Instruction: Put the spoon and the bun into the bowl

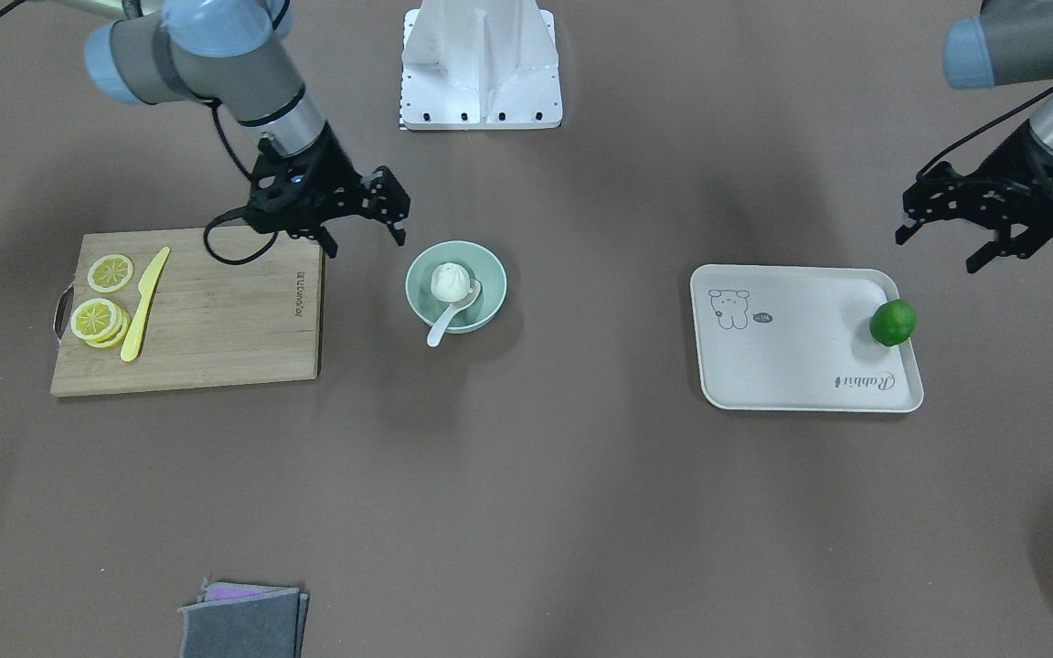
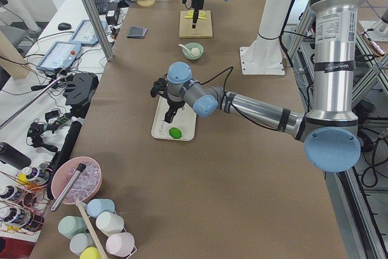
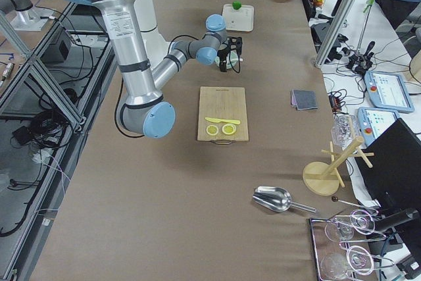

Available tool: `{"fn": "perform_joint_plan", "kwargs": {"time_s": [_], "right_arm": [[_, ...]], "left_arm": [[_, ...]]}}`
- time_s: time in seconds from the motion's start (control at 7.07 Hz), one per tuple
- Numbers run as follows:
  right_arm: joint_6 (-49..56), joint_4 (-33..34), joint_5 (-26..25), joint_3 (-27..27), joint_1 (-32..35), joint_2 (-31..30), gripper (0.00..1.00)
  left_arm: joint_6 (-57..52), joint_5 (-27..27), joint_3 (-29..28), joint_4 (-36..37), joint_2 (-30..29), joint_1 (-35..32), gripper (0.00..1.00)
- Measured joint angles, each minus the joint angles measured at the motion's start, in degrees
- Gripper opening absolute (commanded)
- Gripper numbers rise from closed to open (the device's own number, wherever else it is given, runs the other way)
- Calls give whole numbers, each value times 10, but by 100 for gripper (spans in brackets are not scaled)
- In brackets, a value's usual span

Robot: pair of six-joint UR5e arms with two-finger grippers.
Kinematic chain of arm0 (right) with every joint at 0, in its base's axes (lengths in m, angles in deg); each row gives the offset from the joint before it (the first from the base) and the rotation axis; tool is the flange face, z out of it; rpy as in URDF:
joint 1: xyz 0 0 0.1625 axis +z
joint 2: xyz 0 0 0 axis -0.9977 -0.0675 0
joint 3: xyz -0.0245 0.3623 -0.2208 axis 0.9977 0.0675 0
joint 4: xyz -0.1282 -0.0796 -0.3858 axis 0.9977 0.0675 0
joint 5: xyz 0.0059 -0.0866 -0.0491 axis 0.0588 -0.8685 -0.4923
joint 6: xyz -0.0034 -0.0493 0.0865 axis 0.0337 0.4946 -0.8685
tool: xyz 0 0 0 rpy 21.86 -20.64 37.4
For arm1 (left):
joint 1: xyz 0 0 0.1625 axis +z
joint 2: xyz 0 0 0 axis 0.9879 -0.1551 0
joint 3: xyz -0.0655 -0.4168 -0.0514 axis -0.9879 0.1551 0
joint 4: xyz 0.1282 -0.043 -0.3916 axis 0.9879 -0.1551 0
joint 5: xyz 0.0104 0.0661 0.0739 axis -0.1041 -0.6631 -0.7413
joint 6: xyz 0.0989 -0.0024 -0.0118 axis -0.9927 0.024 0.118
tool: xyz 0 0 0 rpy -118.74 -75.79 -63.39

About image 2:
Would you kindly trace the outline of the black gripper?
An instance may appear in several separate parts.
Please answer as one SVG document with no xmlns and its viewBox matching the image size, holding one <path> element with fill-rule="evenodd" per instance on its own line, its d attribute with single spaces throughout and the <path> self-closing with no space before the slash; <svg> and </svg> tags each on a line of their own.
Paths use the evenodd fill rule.
<svg viewBox="0 0 388 259">
<path fill-rule="evenodd" d="M 164 121 L 172 123 L 178 109 L 184 106 L 184 101 L 173 101 L 172 99 L 167 98 L 167 104 L 169 105 L 169 109 L 164 115 Z"/>
<path fill-rule="evenodd" d="M 194 9 L 192 28 L 195 29 L 198 21 L 199 11 L 203 9 L 203 0 L 192 0 L 191 7 Z"/>
</svg>

